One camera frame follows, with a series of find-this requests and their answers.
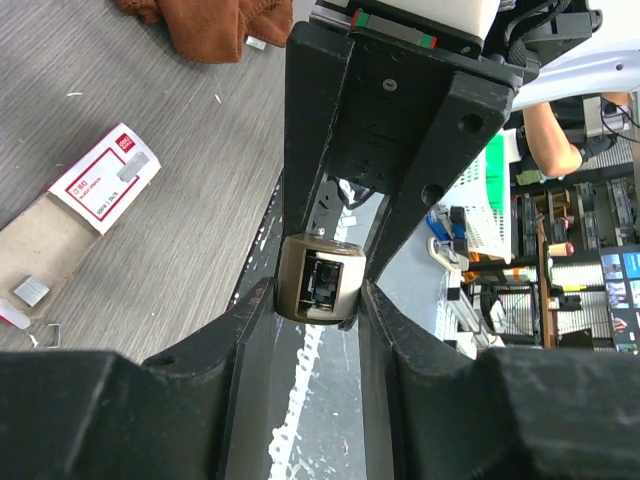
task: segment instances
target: black cable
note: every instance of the black cable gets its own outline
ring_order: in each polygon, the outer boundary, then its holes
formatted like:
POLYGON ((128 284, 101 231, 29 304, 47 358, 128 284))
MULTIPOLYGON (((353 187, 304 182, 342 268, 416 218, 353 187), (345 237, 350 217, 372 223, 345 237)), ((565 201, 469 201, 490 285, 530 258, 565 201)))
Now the black cable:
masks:
POLYGON ((508 62, 525 67, 528 49, 523 41, 524 36, 536 28, 555 20, 570 5, 571 0, 543 0, 535 7, 516 17, 505 32, 508 44, 508 62))
POLYGON ((620 112, 622 113, 622 115, 624 115, 625 117, 627 117, 627 120, 629 120, 631 122, 631 124, 636 127, 636 128, 640 128, 640 125, 638 125, 636 123, 636 121, 631 117, 631 115, 629 115, 629 112, 627 112, 624 108, 622 108, 620 105, 616 105, 616 107, 618 107, 620 109, 620 112))
MULTIPOLYGON (((621 109, 619 105, 616 105, 616 111, 618 109, 620 109, 622 111, 623 115, 625 115, 629 120, 631 120, 631 123, 633 123, 634 126, 636 126, 636 127, 638 126, 638 124, 635 121, 633 121, 633 119, 631 118, 631 116, 627 112, 625 112, 623 109, 621 109)), ((604 110, 603 109, 600 109, 600 120, 602 121, 602 126, 604 128, 606 128, 612 135, 614 135, 616 137, 616 139, 617 138, 622 138, 623 140, 627 140, 629 142, 637 143, 637 144, 640 145, 640 141, 638 141, 638 140, 636 140, 634 138, 627 137, 625 135, 621 135, 618 132, 614 132, 611 129, 611 127, 607 124, 607 122, 605 122, 605 120, 604 120, 604 110)))

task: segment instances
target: white plastic crate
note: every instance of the white plastic crate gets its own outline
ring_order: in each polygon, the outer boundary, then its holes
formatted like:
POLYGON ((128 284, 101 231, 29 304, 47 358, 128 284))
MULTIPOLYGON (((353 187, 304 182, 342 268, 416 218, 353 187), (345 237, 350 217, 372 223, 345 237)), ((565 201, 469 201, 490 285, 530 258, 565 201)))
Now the white plastic crate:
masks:
POLYGON ((440 201, 440 205, 463 207, 467 221, 467 238, 472 252, 501 257, 511 262, 511 212, 509 160, 503 156, 503 212, 493 210, 487 197, 486 150, 458 178, 440 201))

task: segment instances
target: mounting hole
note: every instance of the mounting hole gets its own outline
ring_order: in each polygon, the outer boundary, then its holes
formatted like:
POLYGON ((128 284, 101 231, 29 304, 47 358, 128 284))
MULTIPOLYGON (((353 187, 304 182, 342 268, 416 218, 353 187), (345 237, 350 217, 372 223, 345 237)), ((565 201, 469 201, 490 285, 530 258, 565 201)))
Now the mounting hole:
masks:
POLYGON ((460 119, 458 128, 465 133, 478 133, 482 129, 483 125, 484 122, 482 118, 474 113, 470 113, 460 119))
POLYGON ((382 82, 382 88, 384 88, 387 92, 395 92, 398 89, 398 82, 396 82, 393 78, 387 78, 382 82))
POLYGON ((402 50, 400 50, 398 52, 393 52, 391 54, 391 58, 393 58, 396 62, 403 61, 406 56, 407 56, 407 54, 405 52, 403 52, 402 50))
POLYGON ((432 183, 422 189, 420 197, 422 199, 422 203, 431 208, 440 201, 443 195, 444 189, 440 185, 432 183))
POLYGON ((175 357, 171 355, 159 355, 152 357, 145 362, 147 367, 167 367, 176 363, 175 357))
POLYGON ((365 43, 364 49, 369 53, 376 53, 380 50, 380 47, 376 43, 365 43))

